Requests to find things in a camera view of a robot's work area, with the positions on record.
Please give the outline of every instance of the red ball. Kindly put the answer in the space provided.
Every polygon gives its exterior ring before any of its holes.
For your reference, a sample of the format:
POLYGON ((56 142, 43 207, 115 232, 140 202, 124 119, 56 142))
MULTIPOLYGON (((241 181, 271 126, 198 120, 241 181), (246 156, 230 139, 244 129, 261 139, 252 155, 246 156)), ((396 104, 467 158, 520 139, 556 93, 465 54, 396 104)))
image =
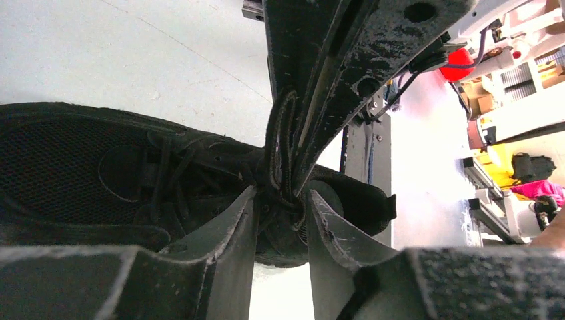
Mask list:
MULTIPOLYGON (((465 48, 458 49, 451 53, 447 61, 450 65, 470 65, 474 62, 473 58, 471 58, 471 54, 465 48)), ((474 70, 475 67, 469 69, 440 68, 441 73, 449 82, 459 81, 470 75, 474 70)))

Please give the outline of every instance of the bolt hole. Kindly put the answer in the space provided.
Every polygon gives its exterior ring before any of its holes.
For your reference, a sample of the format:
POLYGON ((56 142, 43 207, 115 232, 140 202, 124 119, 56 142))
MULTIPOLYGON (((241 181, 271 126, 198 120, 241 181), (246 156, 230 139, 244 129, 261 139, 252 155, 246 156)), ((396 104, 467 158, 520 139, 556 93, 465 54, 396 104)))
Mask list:
POLYGON ((361 98, 369 98, 378 89, 378 83, 373 78, 366 78, 361 80, 357 85, 357 94, 361 98))
POLYGON ((433 18, 436 15, 436 8, 429 4, 418 2, 404 10, 404 17, 413 23, 420 23, 433 18))

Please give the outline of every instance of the black cable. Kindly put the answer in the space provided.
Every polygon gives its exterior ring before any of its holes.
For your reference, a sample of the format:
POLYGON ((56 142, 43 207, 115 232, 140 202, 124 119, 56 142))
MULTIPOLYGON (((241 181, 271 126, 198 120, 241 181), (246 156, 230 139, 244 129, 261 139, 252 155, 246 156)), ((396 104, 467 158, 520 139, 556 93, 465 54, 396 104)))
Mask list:
POLYGON ((478 55, 477 58, 474 60, 473 63, 471 63, 470 65, 450 65, 449 63, 444 65, 444 68, 451 68, 451 69, 471 69, 476 67, 481 61, 482 61, 482 56, 484 54, 484 47, 485 47, 485 42, 486 42, 486 33, 488 31, 488 27, 484 28, 481 32, 480 32, 480 46, 478 48, 478 55))
POLYGON ((408 89, 408 87, 410 87, 412 82, 414 82, 414 80, 416 80, 416 77, 418 77, 418 75, 420 75, 420 73, 415 73, 412 76, 410 76, 410 79, 408 79, 406 84, 403 85, 402 88, 400 88, 398 93, 394 96, 394 98, 392 98, 392 101, 390 103, 388 103, 387 105, 385 105, 376 115, 370 117, 369 121, 370 122, 378 121, 379 118, 381 118, 382 115, 384 115, 384 113, 386 113, 388 110, 390 110, 390 108, 400 99, 400 96, 408 89))
POLYGON ((461 104, 463 109, 465 109, 465 111, 467 113, 467 121, 470 121, 473 118, 473 110, 463 100, 463 96, 461 95, 461 92, 459 92, 459 88, 453 82, 450 82, 449 84, 451 85, 453 90, 455 90, 455 93, 457 93, 457 97, 459 98, 459 103, 461 104))
POLYGON ((268 192, 279 203, 294 208, 292 196, 293 120, 296 113, 297 94, 284 88, 273 103, 267 134, 265 135, 265 166, 268 174, 268 192))

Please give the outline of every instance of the yellow object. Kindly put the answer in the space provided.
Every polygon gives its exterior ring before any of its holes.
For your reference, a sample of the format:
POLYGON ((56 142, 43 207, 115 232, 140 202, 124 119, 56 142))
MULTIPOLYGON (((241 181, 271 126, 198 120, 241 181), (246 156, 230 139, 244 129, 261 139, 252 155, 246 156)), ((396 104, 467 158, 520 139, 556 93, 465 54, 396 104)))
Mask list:
POLYGON ((474 152, 475 158, 477 158, 488 175, 501 189, 509 189, 517 182, 517 180, 511 178, 514 175, 514 169, 512 168, 514 152, 507 148, 506 144, 489 147, 488 152, 481 153, 480 150, 475 150, 474 152))

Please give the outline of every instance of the black sneaker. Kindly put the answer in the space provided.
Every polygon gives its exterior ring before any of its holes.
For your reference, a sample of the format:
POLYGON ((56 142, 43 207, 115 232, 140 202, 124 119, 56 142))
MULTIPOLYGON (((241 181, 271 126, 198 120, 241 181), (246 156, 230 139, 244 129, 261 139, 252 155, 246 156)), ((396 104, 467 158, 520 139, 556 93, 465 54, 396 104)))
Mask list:
MULTIPOLYGON (((20 103, 0 106, 0 119, 0 245, 135 244, 159 251, 224 211, 249 185, 265 185, 263 149, 152 117, 20 103)), ((394 197, 376 187, 323 167, 312 179, 325 184, 309 187, 367 233, 396 217, 394 197)), ((256 260, 306 263, 305 224, 258 197, 256 260)))
POLYGON ((557 211, 557 209, 559 209, 559 206, 557 206, 557 201, 555 201, 555 199, 553 199, 553 197, 549 195, 541 195, 537 197, 534 202, 534 211, 536 213, 543 212, 550 214, 557 211))

